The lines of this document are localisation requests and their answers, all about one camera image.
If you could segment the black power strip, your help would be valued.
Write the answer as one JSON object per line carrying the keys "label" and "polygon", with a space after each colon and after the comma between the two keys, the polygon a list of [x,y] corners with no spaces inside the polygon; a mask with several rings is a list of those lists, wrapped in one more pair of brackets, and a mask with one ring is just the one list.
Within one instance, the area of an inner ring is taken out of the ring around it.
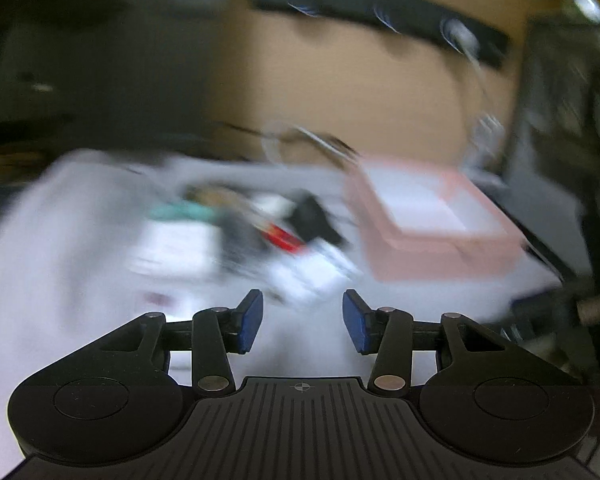
{"label": "black power strip", "polygon": [[370,27],[389,29],[399,35],[427,40],[458,50],[452,29],[462,25],[477,41],[475,56],[497,70],[509,48],[505,32],[455,9],[430,0],[250,0],[259,10],[298,13],[309,18],[333,18]]}

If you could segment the grey cloth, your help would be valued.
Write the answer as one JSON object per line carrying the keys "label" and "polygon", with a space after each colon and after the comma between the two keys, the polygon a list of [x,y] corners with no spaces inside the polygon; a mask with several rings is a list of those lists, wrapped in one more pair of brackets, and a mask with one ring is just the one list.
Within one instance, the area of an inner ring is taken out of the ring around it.
{"label": "grey cloth", "polygon": [[490,320],[514,298],[556,283],[556,276],[531,257],[485,280],[376,281],[358,244],[338,170],[74,152],[30,184],[0,222],[0,478],[21,460],[6,417],[12,390],[148,310],[146,297],[156,285],[128,267],[146,212],[186,185],[206,181],[317,195],[348,241],[358,267],[353,287],[371,306],[393,306],[422,321],[445,312]]}

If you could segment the red small item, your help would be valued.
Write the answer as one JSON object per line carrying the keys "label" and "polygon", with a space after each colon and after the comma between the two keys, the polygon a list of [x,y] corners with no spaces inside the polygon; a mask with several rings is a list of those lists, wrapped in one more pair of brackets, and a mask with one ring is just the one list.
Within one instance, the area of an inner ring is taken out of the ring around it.
{"label": "red small item", "polygon": [[269,224],[262,234],[270,244],[288,254],[295,254],[304,246],[302,240],[299,240],[294,234],[273,223]]}

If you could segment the black computer case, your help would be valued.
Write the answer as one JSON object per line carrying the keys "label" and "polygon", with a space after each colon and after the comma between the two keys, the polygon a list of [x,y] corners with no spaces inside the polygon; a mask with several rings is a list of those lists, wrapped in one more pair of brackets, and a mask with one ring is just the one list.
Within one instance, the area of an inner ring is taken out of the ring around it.
{"label": "black computer case", "polygon": [[582,220],[600,180],[600,24],[528,24],[500,163],[505,211],[568,271],[591,271]]}

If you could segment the pink cardboard box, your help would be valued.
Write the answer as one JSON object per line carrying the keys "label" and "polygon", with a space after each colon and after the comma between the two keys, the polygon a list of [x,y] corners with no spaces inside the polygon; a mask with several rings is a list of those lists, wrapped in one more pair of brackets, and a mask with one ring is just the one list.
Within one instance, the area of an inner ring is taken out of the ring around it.
{"label": "pink cardboard box", "polygon": [[343,192],[378,281],[503,275],[527,247],[515,223],[451,167],[361,158]]}

